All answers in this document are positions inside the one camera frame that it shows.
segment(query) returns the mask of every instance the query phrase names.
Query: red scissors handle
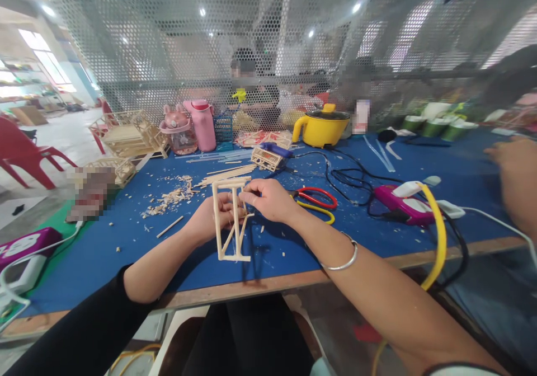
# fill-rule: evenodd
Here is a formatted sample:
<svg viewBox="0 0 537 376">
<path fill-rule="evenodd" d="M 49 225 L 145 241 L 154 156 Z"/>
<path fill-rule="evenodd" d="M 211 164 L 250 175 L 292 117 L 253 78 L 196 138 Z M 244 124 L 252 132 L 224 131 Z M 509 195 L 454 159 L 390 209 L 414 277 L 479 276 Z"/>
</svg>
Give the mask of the red scissors handle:
<svg viewBox="0 0 537 376">
<path fill-rule="evenodd" d="M 321 206 L 322 208 L 336 209 L 336 207 L 337 207 L 336 198 L 332 194 L 330 194 L 328 191 L 325 191 L 323 189 L 319 189 L 317 187 L 302 187 L 301 189 L 298 189 L 297 191 L 298 191 L 298 195 L 300 197 L 305 198 L 306 200 L 309 200 L 312 203 L 315 203 L 315 204 Z M 314 192 L 321 193 L 321 194 L 325 195 L 326 197 L 328 197 L 329 199 L 331 199 L 332 203 L 327 204 L 327 203 L 324 203 L 322 201 L 319 201 L 316 198 L 312 197 L 311 195 L 306 194 L 305 191 L 314 191 Z"/>
</svg>

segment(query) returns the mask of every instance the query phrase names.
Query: cooking pot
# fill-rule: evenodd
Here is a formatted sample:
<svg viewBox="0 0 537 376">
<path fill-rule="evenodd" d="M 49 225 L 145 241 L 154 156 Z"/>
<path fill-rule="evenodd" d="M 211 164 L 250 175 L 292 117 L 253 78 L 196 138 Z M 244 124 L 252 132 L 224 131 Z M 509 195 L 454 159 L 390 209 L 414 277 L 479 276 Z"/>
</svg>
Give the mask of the cooking pot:
<svg viewBox="0 0 537 376">
<path fill-rule="evenodd" d="M 308 112 L 295 123 L 293 142 L 297 142 L 302 126 L 302 141 L 312 147 L 324 148 L 336 145 L 351 117 L 348 113 L 334 111 L 336 105 L 325 104 L 323 110 Z"/>
</svg>

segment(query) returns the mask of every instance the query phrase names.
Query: blue tabletop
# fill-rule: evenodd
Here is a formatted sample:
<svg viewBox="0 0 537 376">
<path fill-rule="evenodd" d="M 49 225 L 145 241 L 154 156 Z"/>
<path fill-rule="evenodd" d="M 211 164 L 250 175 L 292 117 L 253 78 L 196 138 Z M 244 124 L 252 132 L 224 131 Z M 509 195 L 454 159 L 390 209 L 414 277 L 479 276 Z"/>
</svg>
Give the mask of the blue tabletop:
<svg viewBox="0 0 537 376">
<path fill-rule="evenodd" d="M 482 209 L 495 217 L 510 222 L 501 202 L 498 168 L 490 162 L 483 149 L 494 142 L 505 140 L 483 129 L 471 137 L 453 143 L 449 148 L 406 145 L 397 141 L 393 150 L 402 157 L 401 161 L 390 156 L 396 172 L 389 173 L 373 154 L 363 137 L 354 136 L 342 140 L 338 148 L 360 160 L 371 172 L 380 176 L 396 177 L 403 181 L 423 180 L 428 176 L 440 176 L 442 182 L 432 191 L 436 199 L 448 200 L 456 205 Z M 310 151 L 322 152 L 332 168 L 357 167 L 346 157 L 333 152 L 305 147 L 295 151 L 300 155 Z M 248 163 L 243 160 L 239 166 Z M 180 182 L 176 176 L 190 175 L 193 184 L 206 176 L 207 172 L 225 169 L 230 165 L 216 161 L 186 163 L 186 159 L 152 159 L 121 191 L 113 205 L 92 224 L 69 249 L 50 276 L 32 295 L 32 306 L 25 315 L 69 310 L 85 297 L 108 282 L 122 266 L 136 261 L 163 238 L 156 236 L 180 215 L 185 218 L 168 232 L 172 235 L 184 225 L 199 204 L 211 195 L 210 187 L 202 189 L 189 203 L 182 202 L 163 215 L 142 218 L 142 214 L 153 197 L 160 198 L 174 190 Z M 327 183 L 324 173 L 325 159 L 320 154 L 309 154 L 292 158 L 288 167 L 294 173 L 283 172 L 277 179 L 286 189 L 302 186 L 317 186 L 328 190 L 338 200 L 333 226 L 351 235 L 360 244 L 381 257 L 406 255 L 434 250 L 436 231 L 390 223 L 371 218 L 365 207 L 349 203 Z M 268 175 L 267 171 L 255 170 L 252 178 Z M 369 179 L 374 186 L 388 181 Z M 336 186 L 352 201 L 363 202 L 367 194 L 341 184 L 332 178 Z M 373 210 L 381 211 L 377 203 Z M 243 242 L 243 253 L 251 255 L 251 262 L 218 261 L 216 243 L 211 241 L 198 248 L 181 266 L 168 291 L 183 291 L 214 285 L 288 275 L 320 268 L 318 261 L 303 240 L 289 227 L 272 223 L 257 213 L 248 222 Z M 490 220 L 468 213 L 457 220 L 457 224 L 468 242 L 482 241 L 513 235 Z M 265 231 L 260 233 L 262 225 Z"/>
</svg>

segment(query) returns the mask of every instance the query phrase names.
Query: perforated metal sheet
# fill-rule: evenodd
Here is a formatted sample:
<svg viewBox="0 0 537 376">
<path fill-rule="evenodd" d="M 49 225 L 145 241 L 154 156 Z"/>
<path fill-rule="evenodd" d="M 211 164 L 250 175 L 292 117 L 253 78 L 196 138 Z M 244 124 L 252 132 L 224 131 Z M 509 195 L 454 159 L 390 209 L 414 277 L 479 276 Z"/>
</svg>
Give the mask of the perforated metal sheet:
<svg viewBox="0 0 537 376">
<path fill-rule="evenodd" d="M 375 125 L 423 101 L 467 100 L 487 85 L 490 74 L 478 70 L 537 3 L 51 1 L 113 110 L 145 109 L 156 123 L 164 104 L 205 98 L 233 116 L 234 130 L 289 128 L 295 108 L 312 109 L 319 101 L 311 96 L 327 89 L 340 110 L 371 99 Z M 512 42 L 503 48 L 529 40 Z M 231 95 L 241 87 L 247 100 L 236 113 Z"/>
</svg>

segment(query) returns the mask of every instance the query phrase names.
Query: blue table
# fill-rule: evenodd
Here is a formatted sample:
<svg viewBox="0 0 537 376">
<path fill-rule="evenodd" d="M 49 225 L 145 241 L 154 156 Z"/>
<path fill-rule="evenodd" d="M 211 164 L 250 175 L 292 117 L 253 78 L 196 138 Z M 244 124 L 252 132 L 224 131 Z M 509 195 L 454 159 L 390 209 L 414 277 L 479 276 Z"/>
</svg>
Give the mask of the blue table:
<svg viewBox="0 0 537 376">
<path fill-rule="evenodd" d="M 442 182 L 432 189 L 437 199 L 445 199 L 461 206 L 482 209 L 510 223 L 501 202 L 498 168 L 490 162 L 483 149 L 494 142 L 505 140 L 491 134 L 487 129 L 474 132 L 471 137 L 453 143 L 449 148 L 407 145 L 396 142 L 392 148 L 403 158 L 391 157 L 396 172 L 389 173 L 366 145 L 362 137 L 343 140 L 338 148 L 357 159 L 371 172 L 380 176 L 396 177 L 403 181 L 423 180 L 428 176 L 440 176 Z M 324 153 L 331 168 L 357 167 L 350 159 L 333 152 L 305 147 L 295 155 L 308 152 Z M 216 161 L 186 163 L 185 159 L 154 159 L 133 178 L 118 194 L 113 206 L 79 237 L 67 256 L 32 295 L 32 306 L 26 316 L 65 313 L 85 297 L 109 281 L 125 264 L 136 261 L 154 247 L 161 239 L 156 235 L 180 215 L 185 218 L 168 232 L 171 235 L 185 224 L 201 201 L 211 195 L 210 187 L 202 189 L 187 203 L 177 204 L 166 214 L 142 218 L 151 198 L 160 198 L 180 184 L 175 177 L 190 175 L 193 184 L 207 172 L 229 167 Z M 385 222 L 371 218 L 365 207 L 349 203 L 330 187 L 324 176 L 325 157 L 319 153 L 293 158 L 288 167 L 294 173 L 284 172 L 277 179 L 286 189 L 302 186 L 322 187 L 338 200 L 334 227 L 352 235 L 359 243 L 398 267 L 410 267 L 432 262 L 436 248 L 436 229 L 410 227 L 400 223 Z M 265 177 L 267 171 L 255 170 L 252 178 Z M 352 201 L 365 201 L 362 190 L 343 185 L 332 178 L 338 188 Z M 369 179 L 374 185 L 390 183 Z M 382 210 L 377 202 L 373 210 Z M 457 224 L 469 242 L 471 253 L 502 251 L 523 246 L 514 234 L 490 220 L 468 213 Z M 448 258 L 459 257 L 455 240 L 450 236 L 452 247 Z M 197 249 L 183 264 L 171 282 L 168 307 L 187 307 L 219 300 L 238 298 L 252 294 L 295 288 L 327 281 L 315 257 L 302 239 L 290 228 L 271 223 L 257 213 L 246 231 L 243 253 L 251 255 L 250 263 L 218 261 L 215 242 Z"/>
</svg>

